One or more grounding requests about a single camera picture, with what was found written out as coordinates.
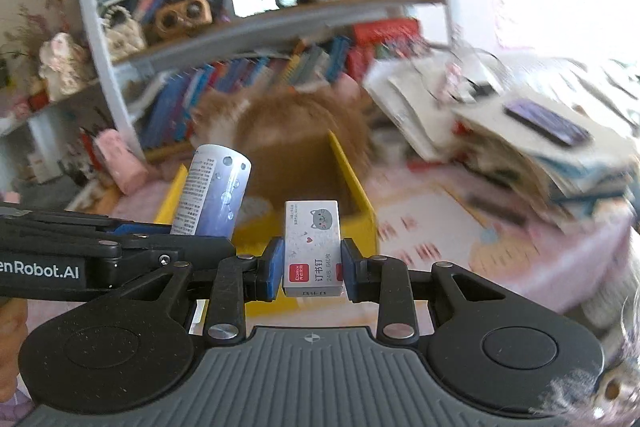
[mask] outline gray ribbed surface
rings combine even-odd
[[[305,337],[315,333],[313,343]],[[176,391],[134,411],[74,416],[38,407],[20,427],[557,427],[476,411],[443,391],[409,349],[366,328],[257,328],[209,349]]]

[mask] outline gray cat face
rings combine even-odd
[[[314,223],[311,225],[312,229],[329,230],[334,223],[334,217],[326,208],[312,210],[311,214],[314,216]]]

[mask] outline red logo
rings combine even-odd
[[[289,265],[289,281],[290,282],[309,282],[309,265],[308,264],[290,264]]]

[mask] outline white handbag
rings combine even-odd
[[[146,49],[142,26],[122,6],[114,6],[103,19],[104,34],[111,60],[121,60]]]

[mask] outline stack of papers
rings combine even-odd
[[[563,147],[514,120],[504,106],[531,100],[583,127],[591,139]],[[511,186],[544,219],[570,227],[628,207],[629,185],[637,175],[634,140],[595,123],[529,87],[518,87],[474,105],[453,108],[472,131],[465,137],[468,165]]]

